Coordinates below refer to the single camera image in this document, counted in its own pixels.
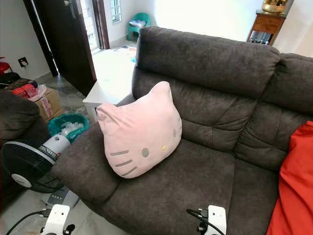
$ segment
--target wooden cabinet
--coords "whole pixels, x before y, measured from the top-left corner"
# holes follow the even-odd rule
[[[273,45],[280,28],[285,21],[286,15],[270,15],[262,10],[256,11],[256,19],[250,30],[247,42],[256,42]]]

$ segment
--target green plastic stool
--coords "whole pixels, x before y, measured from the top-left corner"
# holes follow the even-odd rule
[[[62,114],[54,119],[52,119],[48,123],[48,130],[50,132],[51,136],[54,136],[61,132],[63,129],[62,124],[66,122],[72,122],[72,123],[82,123],[84,126],[82,128],[79,128],[75,131],[70,132],[66,138],[69,140],[70,143],[73,143],[84,131],[90,128],[90,123],[88,119],[80,114]]]
[[[150,26],[151,25],[151,21],[150,21],[150,16],[147,13],[137,13],[132,19],[132,20],[140,20],[140,21],[145,21],[146,22],[146,26]],[[127,40],[131,41],[132,40],[132,33],[133,32],[137,32],[139,33],[141,28],[138,27],[134,27],[131,26],[130,24],[128,24],[128,34],[127,34]]]

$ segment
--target white wall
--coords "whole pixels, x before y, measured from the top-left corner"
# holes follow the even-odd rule
[[[281,52],[313,57],[313,0],[295,0],[273,45]]]
[[[107,20],[108,35],[109,35],[110,43],[116,40],[119,40],[121,38],[126,38],[125,36],[127,35],[127,25],[129,23],[129,20],[136,13],[135,1],[136,0],[120,0],[122,21],[113,23],[110,0],[104,0],[104,7],[105,7],[105,12],[106,12],[106,20]]]
[[[245,41],[261,0],[136,0],[160,27]]]
[[[23,0],[0,0],[0,56],[23,78],[50,73]],[[24,56],[29,65],[22,68],[18,59]]]
[[[245,41],[262,0],[135,0],[160,27]],[[295,0],[274,43],[281,52],[312,56],[313,0]]]

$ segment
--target white table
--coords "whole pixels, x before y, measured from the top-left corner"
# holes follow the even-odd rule
[[[97,121],[96,108],[104,102],[117,104],[131,93],[135,63],[129,56],[105,51],[93,56],[97,82],[83,100],[91,123]]]
[[[83,104],[87,110],[91,123],[95,123],[97,121],[96,109],[99,105],[104,102],[117,104],[127,95],[129,95],[130,92],[130,88],[127,90],[120,90],[118,87],[116,89],[108,89],[108,87],[103,87],[103,85],[101,86],[97,81],[92,87],[92,90],[89,92],[88,96],[83,100]]]

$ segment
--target whisker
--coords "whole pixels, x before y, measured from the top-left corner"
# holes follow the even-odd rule
[[[130,171],[126,172],[125,174],[122,174],[122,176],[126,176],[126,175],[130,174],[130,173],[132,173],[136,169],[137,169],[137,166],[135,166],[133,169],[131,169]]]
[[[129,161],[127,161],[127,162],[124,162],[124,163],[120,163],[120,164],[117,164],[117,165],[115,165],[116,167],[120,167],[120,166],[123,166],[123,165],[127,165],[127,164],[129,164],[129,163],[131,163],[131,162],[133,162],[132,160],[129,160]]]
[[[121,151],[121,152],[117,152],[117,153],[110,153],[111,156],[116,156],[116,155],[122,155],[122,154],[126,154],[126,153],[129,153],[128,150],[125,150],[125,151]]]

